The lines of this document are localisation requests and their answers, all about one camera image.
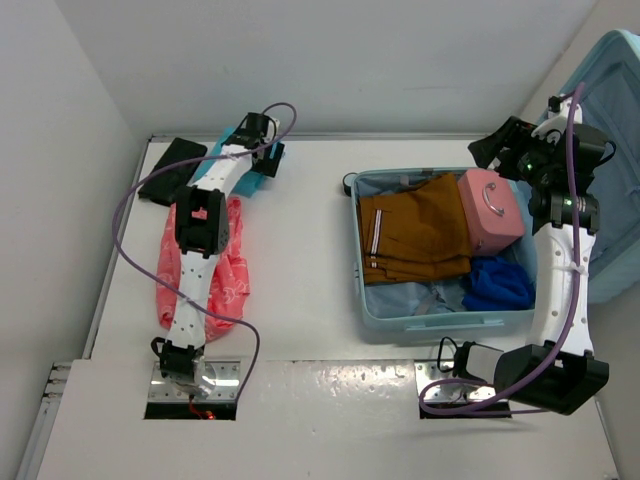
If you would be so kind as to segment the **light blue shirt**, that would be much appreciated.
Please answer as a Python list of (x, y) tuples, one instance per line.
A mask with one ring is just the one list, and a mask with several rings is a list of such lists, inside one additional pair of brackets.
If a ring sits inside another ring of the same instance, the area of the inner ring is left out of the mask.
[[(208, 152), (209, 156), (220, 155), (223, 147), (223, 143), (227, 140), (227, 138), (234, 133), (234, 127), (227, 127), (223, 130), (222, 134), (218, 138), (216, 144), (212, 147), (212, 149)], [(216, 163), (215, 160), (206, 160), (202, 161), (195, 172), (193, 173), (191, 179), (188, 181), (187, 185), (191, 186), (195, 182), (199, 181), (201, 178), (206, 176), (213, 169), (213, 165)], [(246, 198), (251, 198), (262, 186), (266, 177), (260, 173), (249, 171), (245, 173), (238, 183), (235, 185), (233, 189), (233, 194), (238, 196), (243, 196)]]

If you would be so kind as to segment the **light blue suitcase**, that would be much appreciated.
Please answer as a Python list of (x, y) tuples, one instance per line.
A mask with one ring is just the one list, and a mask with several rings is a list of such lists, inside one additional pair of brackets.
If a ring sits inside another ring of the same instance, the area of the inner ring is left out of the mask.
[[(588, 191), (600, 203), (600, 230), (589, 261), (588, 303), (600, 304), (613, 299), (639, 281), (639, 35), (626, 30), (605, 34), (587, 54), (565, 83), (561, 92), (584, 82), (586, 88), (580, 106), (584, 123), (598, 128), (616, 144), (616, 152), (607, 164), (595, 170), (595, 180)], [(357, 207), (360, 200), (375, 195), (391, 195), (407, 191), (424, 181), (451, 173), (458, 180), (465, 170), (391, 169), (350, 173), (344, 178), (345, 191), (352, 197), (356, 248), (361, 257), (362, 228), (358, 225)], [(489, 179), (476, 187), (481, 208), (487, 210), (483, 197), (495, 208), (506, 207), (502, 219), (518, 212), (524, 224), (524, 235), (501, 250), (494, 247), (481, 252), (494, 253), (505, 261), (519, 264), (526, 272), (531, 287), (537, 274), (536, 251), (532, 236), (533, 219), (528, 212), (531, 187), (525, 182), (508, 181), (514, 200), (510, 207), (499, 203), (492, 195), (490, 184), (498, 190), (507, 180), (489, 174)], [(499, 219), (491, 210), (490, 217)], [(533, 310), (498, 310), (499, 307), (478, 307), (468, 311), (463, 307), (464, 277), (454, 277), (432, 283), (402, 281), (392, 284), (365, 285), (362, 277), (364, 261), (354, 264), (359, 308), (366, 326), (387, 331), (428, 332), (469, 330), (505, 324), (526, 323)]]

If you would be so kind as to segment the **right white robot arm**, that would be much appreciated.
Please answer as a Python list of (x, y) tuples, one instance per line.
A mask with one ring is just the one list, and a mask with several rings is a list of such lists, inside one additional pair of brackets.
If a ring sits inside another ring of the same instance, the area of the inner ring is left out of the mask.
[(569, 415), (609, 380), (608, 364), (594, 356), (587, 320), (589, 262), (600, 227), (600, 206), (588, 188), (616, 146), (583, 124), (579, 94), (572, 92), (550, 97), (541, 124), (510, 117), (469, 150), (477, 166), (530, 186), (537, 278), (524, 346), (503, 352), (466, 342), (456, 353), (454, 380), (494, 391), (457, 411), (491, 415), (495, 403), (513, 400), (529, 412)]

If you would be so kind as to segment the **pink patterned scarf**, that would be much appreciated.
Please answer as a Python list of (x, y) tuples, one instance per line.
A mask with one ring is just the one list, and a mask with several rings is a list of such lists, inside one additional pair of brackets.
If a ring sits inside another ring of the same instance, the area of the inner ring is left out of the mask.
[[(230, 222), (230, 241), (216, 266), (209, 288), (207, 308), (209, 311), (230, 318), (242, 319), (244, 305), (250, 295), (249, 269), (242, 248), (242, 203), (239, 197), (227, 201)], [(160, 254), (156, 276), (180, 288), (180, 252), (175, 240), (176, 207), (172, 204), (165, 222), (160, 243)], [(156, 311), (159, 324), (169, 329), (176, 309), (177, 296), (167, 287), (156, 284)], [(234, 324), (208, 316), (206, 319), (206, 343), (217, 340), (234, 327)]]

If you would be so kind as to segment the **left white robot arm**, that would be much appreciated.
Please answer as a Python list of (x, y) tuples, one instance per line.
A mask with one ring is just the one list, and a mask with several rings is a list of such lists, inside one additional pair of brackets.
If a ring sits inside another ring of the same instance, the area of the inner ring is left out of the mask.
[(162, 376), (193, 390), (204, 385), (206, 314), (211, 281), (231, 240), (228, 197), (250, 171), (273, 177), (284, 151), (272, 140), (279, 122), (249, 113), (221, 143), (221, 158), (177, 193), (175, 240), (180, 253), (178, 287), (169, 333), (159, 354)]

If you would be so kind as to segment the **black leather pouch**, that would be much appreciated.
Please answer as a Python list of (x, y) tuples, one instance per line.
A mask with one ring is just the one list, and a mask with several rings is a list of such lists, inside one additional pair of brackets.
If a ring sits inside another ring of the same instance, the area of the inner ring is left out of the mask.
[[(174, 138), (152, 172), (185, 160), (203, 157), (206, 153), (207, 147), (203, 144)], [(175, 202), (177, 191), (187, 185), (198, 166), (198, 163), (190, 163), (167, 170), (142, 185), (138, 190), (138, 197), (141, 200), (170, 207)]]

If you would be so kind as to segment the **pink case with handle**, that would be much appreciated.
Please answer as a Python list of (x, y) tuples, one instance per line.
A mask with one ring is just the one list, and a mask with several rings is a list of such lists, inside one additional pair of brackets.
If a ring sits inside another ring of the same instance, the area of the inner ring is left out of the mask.
[(473, 256), (494, 256), (525, 234), (525, 225), (509, 182), (497, 173), (469, 169), (457, 182)]

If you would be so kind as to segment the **royal blue shirt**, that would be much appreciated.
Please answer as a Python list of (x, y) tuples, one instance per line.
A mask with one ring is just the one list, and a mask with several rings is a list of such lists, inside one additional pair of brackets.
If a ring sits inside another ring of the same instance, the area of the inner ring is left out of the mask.
[(529, 310), (535, 301), (524, 268), (499, 256), (473, 257), (463, 288), (462, 305), (469, 311)]

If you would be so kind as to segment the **brown shorts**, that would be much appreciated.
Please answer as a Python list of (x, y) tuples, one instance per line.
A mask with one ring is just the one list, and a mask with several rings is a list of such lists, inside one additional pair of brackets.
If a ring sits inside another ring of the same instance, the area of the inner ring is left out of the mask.
[(427, 283), (471, 271), (472, 246), (457, 180), (446, 173), (357, 204), (366, 285)]

